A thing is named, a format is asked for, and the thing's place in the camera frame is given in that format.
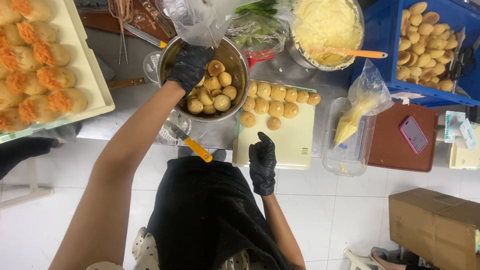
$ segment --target black glove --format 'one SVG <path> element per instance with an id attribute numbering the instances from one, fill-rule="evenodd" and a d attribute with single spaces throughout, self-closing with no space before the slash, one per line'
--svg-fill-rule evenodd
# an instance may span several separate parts
<path id="1" fill-rule="evenodd" d="M 250 145 L 250 178 L 253 192 L 260 196 L 268 196 L 275 190 L 275 144 L 263 132 L 258 133 L 260 142 Z"/>
<path id="2" fill-rule="evenodd" d="M 187 92 L 187 95 L 204 77 L 205 67 L 213 58 L 212 48 L 191 45 L 183 41 L 182 47 L 175 58 L 172 72 L 165 81 L 173 81 Z"/>

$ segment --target mixing bowl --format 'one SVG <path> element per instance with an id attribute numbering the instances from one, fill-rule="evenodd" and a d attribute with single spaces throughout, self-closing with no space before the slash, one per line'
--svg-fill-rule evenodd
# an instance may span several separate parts
<path id="1" fill-rule="evenodd" d="M 163 49 L 163 54 L 158 62 L 157 68 L 158 84 L 160 87 L 175 63 L 175 57 L 179 52 L 182 42 L 184 41 L 179 36 L 176 36 L 172 38 Z M 218 46 L 215 51 L 213 60 L 222 62 L 225 66 L 225 71 L 232 76 L 231 85 L 237 89 L 237 96 L 232 100 L 228 110 L 217 111 L 214 114 L 205 114 L 202 112 L 200 114 L 192 114 L 187 109 L 187 99 L 182 98 L 177 105 L 175 105 L 175 110 L 182 116 L 199 122 L 220 121 L 236 113 L 247 98 L 248 88 L 250 86 L 248 63 L 230 39 L 223 37 L 220 46 Z M 205 78 L 210 78 L 208 73 L 205 73 Z"/>
<path id="2" fill-rule="evenodd" d="M 365 21 L 363 19 L 363 12 L 361 11 L 360 5 L 357 0 L 352 0 L 352 2 L 348 0 L 344 0 L 344 1 L 347 3 L 347 5 L 351 9 L 353 9 L 353 12 L 356 15 L 355 16 L 356 20 L 360 21 L 360 25 L 363 28 L 362 29 L 363 35 L 361 38 L 360 46 L 357 48 L 357 49 L 361 49 L 361 47 L 363 46 L 363 39 L 365 38 Z M 287 51 L 290 54 L 290 56 L 293 58 L 293 60 L 297 62 L 297 64 L 304 66 L 306 68 L 318 68 L 323 71 L 335 71 L 335 70 L 344 69 L 350 66 L 355 60 L 355 56 L 348 56 L 343 61 L 343 64 L 339 64 L 339 65 L 326 65 L 326 64 L 318 63 L 316 61 L 315 61 L 316 63 L 313 63 L 311 59 L 307 59 L 303 55 L 304 50 L 300 46 L 300 44 L 295 43 L 295 40 L 293 39 L 292 31 L 290 31 L 290 39 L 287 41 L 285 47 L 287 47 Z"/>

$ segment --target plastic crate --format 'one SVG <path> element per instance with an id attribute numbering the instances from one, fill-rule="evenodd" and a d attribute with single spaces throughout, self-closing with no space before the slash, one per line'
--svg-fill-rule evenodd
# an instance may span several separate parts
<path id="1" fill-rule="evenodd" d="M 476 86 L 479 84 L 480 76 L 475 77 L 475 74 L 471 75 L 468 80 L 473 80 L 477 83 L 469 82 L 468 85 L 464 85 L 467 87 L 464 87 L 461 82 L 459 84 L 472 99 L 441 90 L 409 84 L 395 78 L 402 9 L 408 9 L 416 2 L 419 2 L 419 0 L 379 0 L 364 11 L 365 41 L 362 49 L 388 53 L 388 57 L 385 59 L 371 59 L 371 61 L 380 70 L 382 78 L 392 94 L 405 93 L 404 96 L 406 97 L 410 95 L 410 102 L 429 108 L 453 104 L 480 105 L 480 90 Z M 449 24 L 455 32 L 461 31 L 463 26 L 465 26 L 466 39 L 462 46 L 473 46 L 475 40 L 480 35 L 479 14 L 469 10 L 464 5 L 450 0 L 426 0 L 426 2 L 428 3 L 426 11 L 435 11 L 440 15 L 439 23 Z M 361 74 L 364 64 L 365 59 L 357 58 L 354 64 L 353 80 Z M 424 97 L 415 98 L 409 93 L 419 94 Z"/>

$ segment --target white tile floor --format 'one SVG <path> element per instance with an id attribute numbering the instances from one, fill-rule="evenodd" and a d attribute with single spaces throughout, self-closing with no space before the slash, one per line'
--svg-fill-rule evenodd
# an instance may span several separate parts
<path id="1" fill-rule="evenodd" d="M 55 195 L 0 212 L 0 269 L 47 269 L 106 143 L 79 139 L 36 159 L 40 185 L 54 187 Z M 134 266 L 130 243 L 146 226 L 166 161 L 176 155 L 176 147 L 153 145 L 135 174 L 127 270 Z M 250 180 L 248 168 L 241 171 Z M 25 163 L 21 163 L 3 179 L 0 199 L 25 194 L 27 188 L 15 186 L 25 183 Z M 347 270 L 345 247 L 359 255 L 375 245 L 396 248 L 389 239 L 387 197 L 416 187 L 480 202 L 480 171 L 434 168 L 427 174 L 368 167 L 362 177 L 347 178 L 327 172 L 322 160 L 313 158 L 308 171 L 278 170 L 276 194 L 307 269 Z M 255 198 L 263 209 L 260 197 Z"/>

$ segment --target cardboard box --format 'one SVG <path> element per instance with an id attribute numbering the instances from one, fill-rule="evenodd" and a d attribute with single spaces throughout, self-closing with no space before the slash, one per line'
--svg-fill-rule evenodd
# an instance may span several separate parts
<path id="1" fill-rule="evenodd" d="M 388 203 L 392 241 L 443 270 L 480 270 L 479 203 L 424 188 L 390 195 Z"/>

